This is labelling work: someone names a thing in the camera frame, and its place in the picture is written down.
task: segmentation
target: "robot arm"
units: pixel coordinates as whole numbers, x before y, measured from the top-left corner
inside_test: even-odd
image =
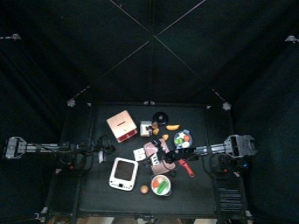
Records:
[[[242,158],[244,156],[253,156],[257,153],[254,149],[254,138],[249,135],[228,136],[224,143],[209,146],[212,153],[224,153],[232,158]],[[180,159],[197,158],[208,154],[208,147],[201,146],[196,148],[182,148],[170,150],[164,154],[165,163],[170,164]]]

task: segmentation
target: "food bowl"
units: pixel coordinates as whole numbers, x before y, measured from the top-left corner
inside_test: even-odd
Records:
[[[176,149],[189,148],[192,146],[192,136],[186,129],[174,134],[173,144]]]
[[[170,180],[164,175],[153,176],[150,187],[156,195],[168,196],[170,194]]]

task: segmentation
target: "toy fruit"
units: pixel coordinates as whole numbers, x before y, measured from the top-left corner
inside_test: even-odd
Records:
[[[140,192],[141,192],[141,193],[146,193],[146,192],[148,192],[148,187],[146,187],[146,185],[141,185],[141,187],[140,187]]]
[[[190,141],[190,137],[185,135],[185,136],[182,137],[182,141],[184,141],[184,142],[189,142],[189,141]]]
[[[153,182],[153,188],[156,188],[158,185],[160,185],[160,183],[158,183],[158,181],[156,180],[156,181]]]
[[[162,140],[165,141],[168,139],[168,135],[162,135]]]
[[[180,125],[178,124],[176,124],[176,125],[166,125],[165,128],[168,130],[177,130],[180,128]]]
[[[158,129],[153,129],[153,134],[157,135]]]

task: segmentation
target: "metal rod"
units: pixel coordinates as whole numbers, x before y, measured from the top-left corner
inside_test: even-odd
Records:
[[[140,22],[128,14],[128,12],[122,9],[121,6],[116,4],[114,1],[109,0],[109,2],[129,16],[129,18],[145,29],[145,27],[140,24]]]
[[[157,34],[162,34],[206,0],[200,1]]]

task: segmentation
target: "black curtain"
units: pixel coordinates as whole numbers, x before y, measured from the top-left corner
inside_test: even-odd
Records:
[[[9,37],[13,27],[0,19],[0,33]],[[28,53],[24,43],[0,39],[0,147],[9,137],[33,143],[57,143],[66,100]],[[0,161],[0,222],[38,213],[44,206],[53,171],[52,158],[26,157]]]
[[[256,139],[246,198],[264,223],[297,223],[299,45],[288,44],[237,99],[236,132]]]

